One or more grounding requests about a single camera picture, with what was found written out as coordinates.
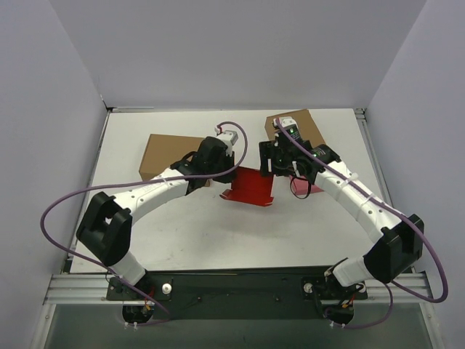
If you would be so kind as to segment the red paper box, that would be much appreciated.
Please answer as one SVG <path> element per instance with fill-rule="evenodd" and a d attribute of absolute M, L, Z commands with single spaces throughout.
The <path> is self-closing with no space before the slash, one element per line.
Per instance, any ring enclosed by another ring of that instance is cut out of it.
<path fill-rule="evenodd" d="M 266 207 L 272 205 L 274 199 L 272 185 L 273 176 L 262 176 L 257 169 L 238 167 L 236 178 L 220 197 L 228 201 Z"/>

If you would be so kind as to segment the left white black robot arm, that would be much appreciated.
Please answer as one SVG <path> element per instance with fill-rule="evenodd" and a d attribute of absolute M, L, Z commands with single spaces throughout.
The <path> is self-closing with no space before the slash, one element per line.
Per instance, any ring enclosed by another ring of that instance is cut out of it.
<path fill-rule="evenodd" d="M 161 205 L 202 188 L 207 179 L 185 179 L 188 175 L 214 175 L 234 166 L 234 131 L 206 137 L 197 151 L 165 169 L 160 182 L 139 186 L 109 196 L 95 194 L 77 230 L 77 239 L 105 266 L 124 280 L 123 290 L 133 299 L 143 298 L 149 289 L 146 270 L 129 251 L 132 226 Z"/>

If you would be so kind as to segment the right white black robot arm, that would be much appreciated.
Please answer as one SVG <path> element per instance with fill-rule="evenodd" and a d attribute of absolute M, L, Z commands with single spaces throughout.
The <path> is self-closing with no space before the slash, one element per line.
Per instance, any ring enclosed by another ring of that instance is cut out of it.
<path fill-rule="evenodd" d="M 417 261 L 423 252 L 424 224 L 416 215 L 404 221 L 361 183 L 340 156 L 321 144 L 303 140 L 291 117 L 273 120 L 275 138 L 259 143 L 263 176 L 303 178 L 339 203 L 367 233 L 373 246 L 362 257 L 346 258 L 326 272 L 342 287 L 368 279 L 389 283 Z"/>

